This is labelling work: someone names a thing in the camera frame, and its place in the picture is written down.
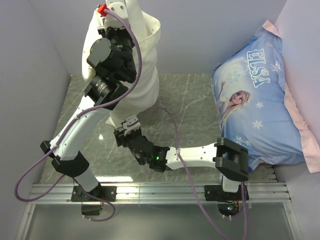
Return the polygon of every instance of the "blue pillowcase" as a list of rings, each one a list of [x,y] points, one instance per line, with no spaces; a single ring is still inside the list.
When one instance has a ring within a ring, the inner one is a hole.
[[[248,149],[249,170],[304,161],[301,136],[285,104],[282,39],[261,27],[211,76],[222,137]]]

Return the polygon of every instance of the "marble floor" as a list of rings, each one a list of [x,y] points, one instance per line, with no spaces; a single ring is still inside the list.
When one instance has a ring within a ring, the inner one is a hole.
[[[167,108],[178,123],[180,146],[197,147],[216,142],[221,131],[209,74],[159,74],[160,93],[156,105]],[[65,97],[55,136],[76,110],[85,82],[74,75]],[[169,116],[156,109],[138,116],[142,133],[158,146],[174,146],[174,126]],[[127,148],[117,147],[113,131],[103,119],[80,149],[90,162],[92,172],[100,182],[186,182],[184,169],[158,173],[147,165],[139,165]],[[190,169],[195,182],[219,181],[216,169],[194,167]],[[53,183],[60,176],[49,159],[41,183]],[[273,168],[261,164],[249,175],[250,182],[276,182]],[[64,177],[62,183],[72,183]]]

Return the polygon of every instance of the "gray wall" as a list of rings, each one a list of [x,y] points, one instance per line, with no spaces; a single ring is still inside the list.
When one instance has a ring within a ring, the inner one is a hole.
[[[93,11],[104,0],[29,0],[70,74],[81,73]],[[161,22],[160,73],[209,73],[242,47],[263,22],[275,22],[286,0],[139,0]]]
[[[2,1],[0,30],[0,238],[12,240],[26,206],[14,197],[15,183],[53,137],[70,76],[28,1]],[[26,177],[22,196],[41,172]]]
[[[286,80],[304,120],[320,143],[320,2],[288,0],[276,27],[283,38]],[[289,189],[306,240],[320,239],[320,173],[309,173],[306,164],[280,166],[277,176]]]

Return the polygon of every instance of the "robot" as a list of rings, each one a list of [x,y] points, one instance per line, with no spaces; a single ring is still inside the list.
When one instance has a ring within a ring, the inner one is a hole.
[[[82,71],[89,85],[63,130],[51,141],[41,144],[44,153],[54,148],[49,156],[53,158],[52,165],[57,172],[74,178],[86,192],[97,198],[103,197],[101,183],[91,172],[89,162],[79,149],[96,125],[109,116],[118,103],[86,112],[81,117],[78,114],[125,94],[137,77],[133,39],[119,21],[106,14],[105,9],[113,11],[130,24],[125,0],[106,0],[106,4],[99,5],[94,11],[92,20],[96,22],[90,24],[88,33],[96,31],[97,34],[87,34],[82,55]],[[73,126],[57,144],[72,121]],[[248,180],[248,150],[223,137],[210,145],[178,150],[175,147],[156,146],[142,135],[137,116],[129,112],[121,126],[115,128],[114,137],[118,147],[130,149],[138,164],[148,164],[150,169],[157,172],[183,168],[178,158],[180,154],[188,167],[217,168],[223,175],[222,192],[236,193],[240,182]]]

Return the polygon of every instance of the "pink pillowcase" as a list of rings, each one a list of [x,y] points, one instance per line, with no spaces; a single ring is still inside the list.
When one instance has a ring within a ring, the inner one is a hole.
[[[277,28],[269,21],[263,24],[263,28],[280,37]],[[301,135],[301,146],[306,165],[310,173],[320,172],[320,147],[315,136],[308,129],[308,124],[304,121],[297,108],[296,102],[289,91],[287,83],[284,84],[284,105],[288,110],[295,127]]]

